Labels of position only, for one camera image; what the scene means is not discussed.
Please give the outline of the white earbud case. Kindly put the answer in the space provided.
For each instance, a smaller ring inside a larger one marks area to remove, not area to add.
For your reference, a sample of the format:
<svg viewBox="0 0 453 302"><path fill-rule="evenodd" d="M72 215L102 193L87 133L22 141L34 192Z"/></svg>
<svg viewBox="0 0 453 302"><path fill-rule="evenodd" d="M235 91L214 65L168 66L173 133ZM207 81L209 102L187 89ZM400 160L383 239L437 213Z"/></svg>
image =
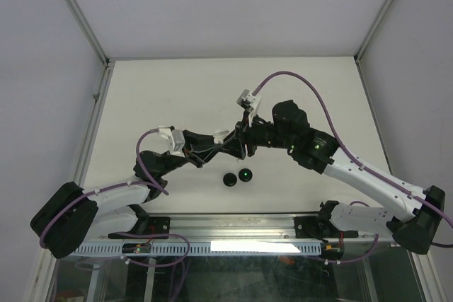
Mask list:
<svg viewBox="0 0 453 302"><path fill-rule="evenodd" d="M228 129L218 129L213 134L213 140L215 144L223 144L224 140L229 135Z"/></svg>

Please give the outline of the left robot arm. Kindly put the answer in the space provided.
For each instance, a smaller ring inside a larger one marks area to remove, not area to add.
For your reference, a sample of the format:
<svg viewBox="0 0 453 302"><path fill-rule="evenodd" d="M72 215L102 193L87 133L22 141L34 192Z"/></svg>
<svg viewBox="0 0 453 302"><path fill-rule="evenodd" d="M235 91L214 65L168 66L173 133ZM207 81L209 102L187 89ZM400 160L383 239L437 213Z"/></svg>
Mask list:
<svg viewBox="0 0 453 302"><path fill-rule="evenodd" d="M82 188L76 182L64 183L32 218L30 227L40 247L62 259L82 243L107 238L151 238L149 213L142 205L168 194L165 176L192 164L203 167L224 152L228 132L196 134L172 127L151 129L144 136L157 134L166 139L167 151L143 151L136 145L132 177L106 187Z"/></svg>

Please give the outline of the black earbud case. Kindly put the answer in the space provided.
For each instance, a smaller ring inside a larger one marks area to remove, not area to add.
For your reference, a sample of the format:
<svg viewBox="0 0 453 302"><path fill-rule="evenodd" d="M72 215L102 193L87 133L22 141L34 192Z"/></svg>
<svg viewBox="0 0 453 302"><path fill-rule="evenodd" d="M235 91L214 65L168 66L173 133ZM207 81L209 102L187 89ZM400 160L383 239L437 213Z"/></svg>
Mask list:
<svg viewBox="0 0 453 302"><path fill-rule="evenodd" d="M237 178L237 176L234 173L226 173L223 176L222 181L223 181L225 186L233 187L233 186L235 186L237 184L238 178Z"/></svg>
<svg viewBox="0 0 453 302"><path fill-rule="evenodd" d="M242 182L249 182L253 178L253 173L248 168L242 168L238 173L238 177Z"/></svg>

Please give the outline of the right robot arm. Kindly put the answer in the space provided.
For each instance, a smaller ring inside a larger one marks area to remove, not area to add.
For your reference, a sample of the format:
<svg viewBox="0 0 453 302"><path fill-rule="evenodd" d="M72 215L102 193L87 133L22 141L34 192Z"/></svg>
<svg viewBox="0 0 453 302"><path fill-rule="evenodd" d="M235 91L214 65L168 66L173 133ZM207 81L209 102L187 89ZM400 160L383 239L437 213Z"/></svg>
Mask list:
<svg viewBox="0 0 453 302"><path fill-rule="evenodd" d="M243 159L259 146L284 149L300 166L355 188L379 207L350 208L337 201L321 206L316 227L324 236L342 231L366 231L391 236L401 247L425 255L441 221L445 192L423 189L367 165L346 151L330 134L310 127L305 111L292 100L273 107L273 121L255 116L250 108L233 132L214 134L225 153Z"/></svg>

